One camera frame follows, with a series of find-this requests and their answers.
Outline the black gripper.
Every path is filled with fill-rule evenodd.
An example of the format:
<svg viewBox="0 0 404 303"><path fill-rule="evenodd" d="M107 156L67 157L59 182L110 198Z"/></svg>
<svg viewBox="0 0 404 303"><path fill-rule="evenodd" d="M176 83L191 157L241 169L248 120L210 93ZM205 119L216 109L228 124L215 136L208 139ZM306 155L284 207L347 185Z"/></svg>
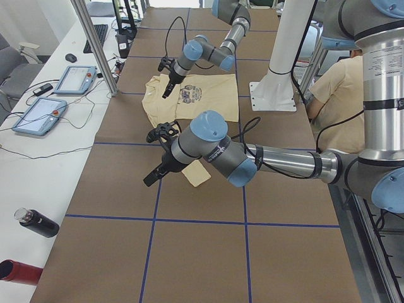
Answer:
<svg viewBox="0 0 404 303"><path fill-rule="evenodd" d="M176 160L171 153L164 153L162 155L162 163L151 171L144 179L143 182L147 187L150 187L158 180L162 179L169 172L181 172L187 167Z"/></svg>
<svg viewBox="0 0 404 303"><path fill-rule="evenodd" d="M181 84L184 80L183 75L178 74L175 70L170 71L169 73L169 83L162 95L162 98L167 98L172 93L174 87L178 84Z"/></svg>

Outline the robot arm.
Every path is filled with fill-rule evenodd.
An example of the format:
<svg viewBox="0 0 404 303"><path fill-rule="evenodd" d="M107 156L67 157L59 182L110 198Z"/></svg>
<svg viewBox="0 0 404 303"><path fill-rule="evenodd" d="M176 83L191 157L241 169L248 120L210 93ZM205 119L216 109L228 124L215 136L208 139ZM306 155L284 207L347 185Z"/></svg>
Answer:
<svg viewBox="0 0 404 303"><path fill-rule="evenodd" d="M206 110L178 132L172 123L149 132L165 152L145 177L151 186L169 172L198 159L211 163L231 184L246 185L259 170L297 179L321 179L372 201L378 208L403 212L403 2L328 1L323 45L364 51L365 147L358 154L338 150L293 151L233 142L224 118Z"/></svg>
<svg viewBox="0 0 404 303"><path fill-rule="evenodd" d="M162 95L167 98L176 85L181 84L192 67L203 59L224 71L230 71L235 63L235 52L243 37L251 27L251 17L247 8L238 1L214 1L212 15L232 26L219 46L212 45L204 35L197 35L183 47L178 59L167 56L161 58L158 70L169 70L169 82Z"/></svg>

